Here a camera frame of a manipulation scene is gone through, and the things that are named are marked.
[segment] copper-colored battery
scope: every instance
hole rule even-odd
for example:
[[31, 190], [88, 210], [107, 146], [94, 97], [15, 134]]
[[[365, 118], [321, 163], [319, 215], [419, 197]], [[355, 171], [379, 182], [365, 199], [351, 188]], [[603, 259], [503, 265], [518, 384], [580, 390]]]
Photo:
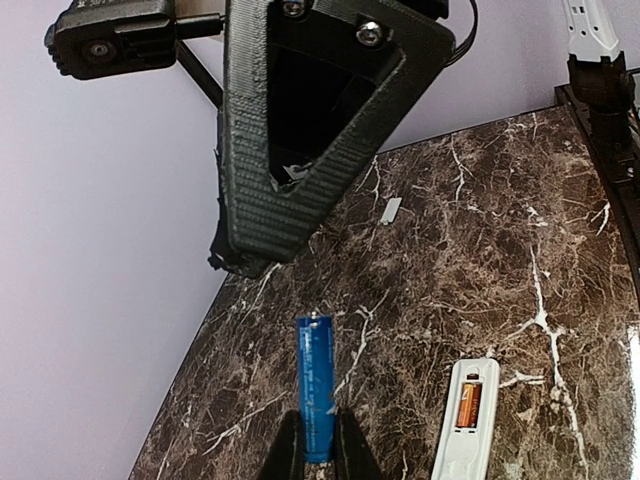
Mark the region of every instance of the copper-colored battery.
[[476, 428], [478, 426], [481, 397], [481, 383], [465, 383], [462, 385], [462, 396], [456, 423], [457, 428]]

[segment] screw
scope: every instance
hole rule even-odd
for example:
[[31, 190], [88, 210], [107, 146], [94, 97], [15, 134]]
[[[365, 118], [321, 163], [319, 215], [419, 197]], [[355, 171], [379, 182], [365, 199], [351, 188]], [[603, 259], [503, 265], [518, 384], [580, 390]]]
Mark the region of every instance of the screw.
[[382, 42], [382, 27], [376, 22], [366, 22], [360, 25], [356, 38], [365, 47], [375, 47]]
[[109, 54], [109, 47], [104, 43], [95, 43], [89, 48], [89, 52], [94, 57], [104, 57]]
[[298, 18], [306, 11], [304, 0], [284, 0], [282, 2], [282, 12], [289, 18]]

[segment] brown marble surface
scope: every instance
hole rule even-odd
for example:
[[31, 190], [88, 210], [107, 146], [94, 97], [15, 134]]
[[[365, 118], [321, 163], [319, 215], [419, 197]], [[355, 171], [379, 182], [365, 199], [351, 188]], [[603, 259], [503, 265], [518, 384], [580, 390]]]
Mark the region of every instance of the brown marble surface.
[[430, 478], [451, 366], [482, 356], [503, 382], [487, 478], [632, 478], [637, 301], [565, 109], [379, 155], [295, 264], [230, 277], [131, 479], [253, 478], [314, 309], [336, 316], [338, 403], [389, 479]]

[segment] blue cylinder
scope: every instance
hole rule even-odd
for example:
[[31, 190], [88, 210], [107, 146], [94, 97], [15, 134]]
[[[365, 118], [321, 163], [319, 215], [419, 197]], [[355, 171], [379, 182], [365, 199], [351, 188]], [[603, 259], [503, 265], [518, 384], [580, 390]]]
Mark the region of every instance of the blue cylinder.
[[333, 332], [331, 317], [299, 317], [298, 377], [300, 415], [305, 432], [305, 461], [332, 460], [335, 424]]

